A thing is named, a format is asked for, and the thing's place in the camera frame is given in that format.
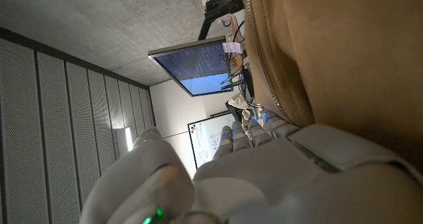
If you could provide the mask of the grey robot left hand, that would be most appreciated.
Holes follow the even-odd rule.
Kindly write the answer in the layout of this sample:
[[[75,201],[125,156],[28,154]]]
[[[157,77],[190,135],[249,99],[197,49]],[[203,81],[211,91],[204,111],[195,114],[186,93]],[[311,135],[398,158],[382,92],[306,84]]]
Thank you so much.
[[[271,111],[222,129],[190,176],[156,128],[96,182],[82,223],[421,223],[422,175],[351,133]]]

